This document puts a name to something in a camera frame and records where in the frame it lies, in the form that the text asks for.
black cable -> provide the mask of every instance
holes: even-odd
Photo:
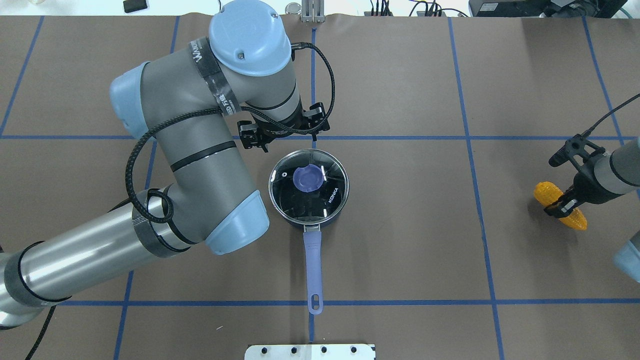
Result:
[[[458,10],[458,9],[454,9],[454,8],[444,8],[444,9],[442,9],[442,8],[441,8],[441,9],[440,9],[440,14],[441,14],[441,16],[442,16],[442,12],[443,12],[444,10],[452,10],[452,11],[455,11],[455,12],[458,12],[458,13],[462,14],[462,16],[464,16],[464,17],[469,17],[466,13],[463,13],[463,12],[461,12],[460,10]]]
[[[266,114],[254,109],[254,108],[250,108],[248,106],[241,106],[241,109],[244,110],[244,111],[248,111],[248,112],[250,112],[250,113],[252,113],[254,115],[257,115],[257,116],[263,118],[266,122],[276,126],[277,128],[279,128],[281,130],[287,131],[289,133],[295,133],[295,134],[300,134],[300,135],[307,135],[307,134],[316,133],[317,131],[319,131],[324,126],[324,123],[327,121],[327,119],[329,119],[329,116],[331,115],[331,112],[333,111],[333,105],[335,104],[335,76],[333,75],[333,69],[331,68],[331,65],[329,64],[329,60],[326,59],[326,57],[324,56],[322,51],[320,51],[320,49],[318,49],[314,44],[311,44],[310,42],[299,42],[299,43],[295,43],[295,47],[292,46],[292,48],[295,49],[295,50],[313,49],[318,54],[318,56],[320,56],[320,58],[322,59],[322,61],[326,65],[327,71],[329,72],[329,77],[331,79],[331,102],[329,103],[329,108],[327,109],[326,113],[324,114],[324,117],[322,118],[322,120],[320,120],[318,125],[310,128],[310,129],[306,129],[306,130],[294,129],[292,127],[288,127],[286,125],[283,125],[283,124],[273,120],[272,118],[270,118]],[[134,167],[134,165],[136,163],[136,159],[138,159],[138,156],[140,155],[140,152],[142,151],[142,148],[145,146],[147,141],[149,141],[149,139],[151,139],[156,133],[160,132],[161,130],[166,129],[167,127],[169,127],[171,125],[175,125],[175,124],[177,124],[177,123],[179,123],[181,121],[184,121],[184,120],[187,120],[187,119],[191,119],[193,117],[201,117],[201,116],[215,115],[215,114],[221,114],[221,113],[222,113],[222,111],[220,110],[220,108],[211,108],[211,109],[192,111],[190,113],[182,114],[180,116],[174,117],[174,118],[172,118],[170,120],[167,120],[165,122],[162,122],[162,123],[156,125],[151,130],[147,131],[138,140],[138,143],[136,143],[136,146],[131,151],[131,155],[129,156],[129,159],[127,160],[127,166],[125,167],[124,181],[125,181],[125,188],[127,190],[127,195],[129,196],[128,200],[131,201],[131,204],[133,205],[134,208],[136,208],[136,210],[138,210],[140,215],[145,217],[147,220],[149,220],[151,222],[158,223],[158,224],[163,224],[163,223],[169,222],[171,220],[171,218],[173,217],[173,202],[172,202],[171,198],[169,198],[169,196],[167,194],[165,194],[163,192],[160,192],[160,191],[157,191],[157,190],[150,190],[148,192],[149,195],[160,197],[161,199],[163,199],[165,201],[165,203],[166,203],[166,215],[161,217],[161,218],[160,217],[156,217],[153,214],[151,214],[145,208],[145,206],[140,202],[138,197],[136,196],[136,190],[134,189],[134,186],[133,186],[133,167]]]
[[[49,323],[51,322],[51,318],[53,317],[53,312],[55,310],[56,310],[55,305],[53,305],[49,309],[49,314],[47,314],[47,318],[44,320],[44,323],[42,324],[42,329],[40,330],[38,339],[36,339],[36,342],[31,347],[31,351],[29,351],[29,354],[27,354],[27,357],[25,357],[24,360],[31,360],[31,358],[33,357],[33,354],[35,354],[36,350],[38,350],[38,346],[40,346],[40,342],[42,341],[42,338],[44,338],[45,332],[47,332],[47,328],[49,327]]]
[[[122,206],[125,206],[126,204],[130,203],[131,199],[126,198],[123,201],[120,201],[116,206],[112,207],[111,210],[107,211],[108,213],[112,212],[115,209],[121,208]]]
[[[409,16],[413,15],[413,11],[415,10],[415,8],[418,7],[418,5],[420,4],[424,4],[424,11],[427,11],[427,8],[429,7],[429,3],[427,3],[426,1],[416,1],[415,5],[413,6],[413,8],[411,9],[411,12],[409,13]]]
[[[640,97],[640,94],[636,94],[636,95],[632,96],[629,100],[623,102],[622,104],[618,105],[615,109],[613,109],[610,112],[606,113],[603,117],[600,118],[600,120],[596,121],[596,123],[593,124],[593,126],[591,126],[589,129],[587,129],[585,132],[583,132],[582,136],[586,138],[589,135],[591,135],[591,133],[596,129],[596,126],[600,125],[600,123],[602,121],[604,121],[604,119],[606,119],[607,117],[611,116],[611,114],[613,114],[614,112],[624,108],[626,105],[628,105],[633,100],[636,100],[638,97]]]
[[[192,117],[200,117],[205,115],[214,115],[214,114],[221,114],[221,113],[222,113],[222,110],[220,110],[220,108],[212,108],[212,109],[198,110],[198,111],[193,111],[191,113],[182,114],[180,116],[174,117],[173,119],[167,120],[161,124],[156,125],[153,129],[147,131],[144,135],[142,135],[140,140],[138,140],[138,143],[131,151],[131,155],[127,160],[127,166],[125,167],[125,171],[124,171],[124,185],[125,185],[125,189],[127,190],[127,195],[129,196],[129,200],[131,201],[131,204],[147,220],[158,223],[158,224],[169,222],[169,220],[171,220],[171,217],[173,217],[173,202],[171,201],[171,199],[169,199],[169,196],[167,196],[167,194],[163,192],[154,193],[155,196],[162,198],[166,202],[167,214],[164,217],[159,218],[151,214],[136,196],[136,190],[133,187],[133,166],[135,165],[136,159],[140,155],[140,151],[142,151],[142,148],[145,146],[147,141],[149,141],[149,139],[151,139],[157,132],[171,125],[177,124],[181,121],[190,119]]]
[[[437,5],[437,6],[439,6],[439,5],[438,5],[438,3],[436,3],[435,1],[434,1],[433,3],[431,3],[431,8],[429,8],[429,11],[428,11],[428,12],[425,12],[425,13],[424,13],[424,16],[433,16],[433,14],[434,14],[434,11],[433,11],[433,10],[434,10],[435,8],[437,8],[437,7],[436,7],[436,5]]]
[[[415,5],[411,9],[411,12],[409,13],[409,16],[413,15],[413,11],[415,11],[415,8],[418,7],[419,4],[424,4],[424,16],[427,16],[427,13],[429,12],[429,4],[432,4],[432,6],[435,4],[436,6],[441,7],[439,4],[437,4],[435,2],[434,3],[429,3],[427,1],[416,1]]]

blue tape line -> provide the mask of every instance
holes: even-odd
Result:
[[[178,306],[178,307],[246,307],[246,306],[306,306],[305,300],[233,300],[233,301],[191,301],[191,300],[132,300],[129,306]]]
[[[36,27],[36,32],[33,34],[33,38],[31,39],[31,45],[29,46],[29,51],[27,51],[27,56],[24,58],[24,63],[22,63],[22,68],[20,69],[18,80],[16,80],[15,86],[13,87],[13,93],[11,94],[11,99],[9,99],[9,104],[7,105],[6,111],[4,112],[4,118],[2,120],[2,124],[0,124],[0,136],[2,135],[2,133],[4,133],[6,123],[7,121],[9,121],[9,114],[11,113],[13,102],[15,101],[15,97],[18,94],[18,89],[20,88],[20,84],[22,83],[22,78],[24,77],[24,73],[27,70],[27,64],[29,63],[29,59],[31,58],[31,53],[33,52],[33,48],[36,46],[36,40],[38,40],[38,35],[40,34],[40,29],[42,29],[43,22],[44,22],[44,16],[41,16],[40,21],[38,21],[38,26]]]
[[[544,304],[640,304],[640,299],[504,299],[498,305],[544,305]]]
[[[175,22],[173,23],[173,38],[171,39],[171,47],[169,52],[173,54],[175,50],[175,40],[178,38],[178,27],[180,26],[180,17],[175,17]]]
[[[313,343],[316,337],[316,317],[309,313],[309,343]]]
[[[506,306],[562,304],[640,304],[639,298],[470,299],[470,300],[325,300],[325,306]],[[67,300],[59,306],[123,306],[117,300]],[[307,306],[306,300],[130,300],[127,307],[278,307]]]
[[[593,66],[596,68],[596,74],[598,75],[598,81],[600,82],[600,87],[602,87],[602,93],[604,94],[604,99],[607,101],[607,107],[609,107],[609,111],[613,110],[613,106],[611,106],[611,100],[609,99],[609,93],[607,92],[607,87],[604,85],[604,79],[602,79],[602,74],[600,73],[600,66],[598,66],[598,59],[596,59],[596,52],[593,50],[593,43],[591,41],[591,34],[589,34],[589,26],[587,25],[587,18],[582,17],[582,25],[584,26],[584,33],[587,36],[587,43],[589,44],[589,51],[591,51],[591,59],[593,60]],[[620,141],[620,145],[624,145],[624,141],[622,140],[622,132],[620,132],[620,127],[618,126],[618,120],[616,119],[616,114],[611,114],[611,120],[613,120],[613,126],[616,128],[616,133],[618,134],[618,140]]]
[[[453,54],[453,65],[456,70],[456,81],[458,83],[458,97],[460,98],[460,111],[462,112],[462,123],[465,127],[465,136],[467,137],[467,153],[469,156],[469,165],[471,167],[471,179],[474,184],[474,195],[476,196],[476,209],[478,212],[478,219],[480,220],[480,229],[482,231],[482,242],[484,247],[484,265],[486,267],[486,277],[489,284],[489,295],[491,300],[495,301],[495,288],[493,287],[493,274],[491,270],[491,260],[489,258],[489,246],[486,242],[486,231],[484,229],[484,216],[482,212],[482,204],[480,203],[480,192],[478,190],[476,166],[474,164],[473,149],[471,148],[471,139],[469,137],[469,126],[467,122],[467,110],[465,107],[465,98],[462,92],[462,81],[460,79],[460,68],[458,66],[458,54],[456,52],[456,39],[453,34],[453,25],[451,18],[447,18],[449,23],[449,37],[451,38],[451,52]],[[498,317],[498,307],[492,305],[493,310],[493,325],[495,327],[495,338],[497,340],[498,354],[500,360],[504,360],[504,349],[502,346],[502,334],[500,331],[500,319]]]
[[[114,300],[67,300],[58,306],[122,306],[124,301]]]
[[[325,300],[326,306],[451,306],[491,305],[491,300]]]
[[[2,135],[7,140],[133,140],[131,135]]]
[[[127,289],[124,293],[124,301],[122,302],[122,312],[120,313],[120,325],[118,326],[118,337],[116,338],[116,347],[113,351],[113,360],[118,360],[120,357],[120,347],[122,345],[122,336],[124,335],[124,324],[127,320],[127,309],[129,302],[129,296],[131,296],[131,284],[133,283],[133,270],[129,272],[127,278]]]
[[[154,161],[156,160],[156,149],[157,142],[153,143],[151,146],[151,155],[149,156],[149,166],[147,167],[147,180],[145,181],[145,189],[148,189],[151,186],[151,176],[154,172]]]
[[[172,54],[173,54],[173,51],[175,50],[175,41],[176,41],[176,38],[178,37],[179,24],[180,24],[180,17],[176,16],[175,22],[173,24],[173,36],[171,39],[171,47],[169,50],[170,53]],[[154,171],[154,162],[156,159],[156,149],[157,149],[157,142],[153,142],[153,146],[151,148],[151,155],[149,156],[149,164],[147,167],[147,178],[145,180],[145,189],[148,189],[151,184],[151,176]],[[131,270],[127,278],[127,289],[125,290],[124,301],[122,304],[122,314],[120,315],[120,326],[118,327],[118,337],[116,338],[116,347],[115,347],[115,350],[113,351],[113,360],[118,360],[118,358],[120,357],[120,347],[122,345],[122,337],[124,335],[124,325],[127,320],[127,309],[129,307],[129,297],[131,296],[131,286],[133,284],[133,275],[134,275],[134,272],[133,270]]]
[[[311,29],[311,44],[316,44],[316,28]],[[316,103],[316,51],[311,50],[311,103]],[[316,149],[317,144],[311,140],[311,148]]]
[[[470,135],[471,140],[567,140],[566,136],[525,136],[525,135]],[[135,140],[131,135],[2,135],[6,140]],[[291,135],[275,140],[310,140],[311,136]],[[319,135],[322,140],[466,140],[463,135]],[[619,140],[618,136],[589,136],[592,140]],[[635,140],[635,136],[622,136],[622,140]]]

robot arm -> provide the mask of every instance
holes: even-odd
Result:
[[[194,244],[204,241],[214,253],[226,254],[266,232],[269,219],[260,193],[220,113],[251,112],[256,123],[238,125],[242,143],[266,151],[274,138],[292,132],[315,137],[328,129],[330,109],[324,114],[316,104],[303,112],[292,46],[268,5],[258,0],[227,4],[213,18],[209,38],[211,43],[201,38],[143,63],[111,85],[118,118],[134,137],[155,137],[175,184],[129,192],[133,203],[20,252],[0,253],[0,330]],[[248,106],[240,107],[242,102]],[[148,132],[185,113],[191,115]]]
[[[573,184],[545,212],[555,218],[565,218],[581,204],[603,204],[640,188],[640,138],[631,140],[609,154],[587,138],[599,123],[618,109],[640,97],[637,94],[625,101],[582,134],[576,134],[549,159],[549,165],[558,167],[571,162],[578,173]],[[582,158],[579,164],[575,157]],[[635,234],[614,256],[614,262],[631,278],[640,282],[640,232]]]

metal tube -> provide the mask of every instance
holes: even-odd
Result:
[[[161,206],[156,199],[149,210],[157,213]],[[145,229],[151,225],[126,204],[49,241],[0,254],[0,330],[22,325],[43,307],[79,291],[188,249],[166,229],[162,238]]]
[[[123,206],[27,251],[20,263],[27,287],[63,299],[156,259],[138,240],[131,209]]]

black tape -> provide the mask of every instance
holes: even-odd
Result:
[[[51,306],[70,298],[47,299],[45,297],[41,297],[29,288],[22,276],[22,258],[29,249],[32,249],[34,246],[43,242],[44,241],[38,241],[27,246],[22,252],[14,253],[7,261],[4,271],[4,285],[8,293],[17,302],[30,307]]]
[[[190,163],[194,163],[200,159],[204,159],[208,156],[221,152],[222,150],[231,149],[232,147],[236,147],[236,143],[231,140],[223,143],[219,143],[218,145],[212,146],[210,148],[201,150],[196,152],[195,154],[191,154],[182,160],[178,160],[171,165],[171,171],[176,172],[181,168],[189,165]]]
[[[209,45],[209,38],[202,37],[189,43],[193,63],[204,79],[222,109],[222,114],[233,115],[240,112],[240,103],[227,81],[218,59]]]

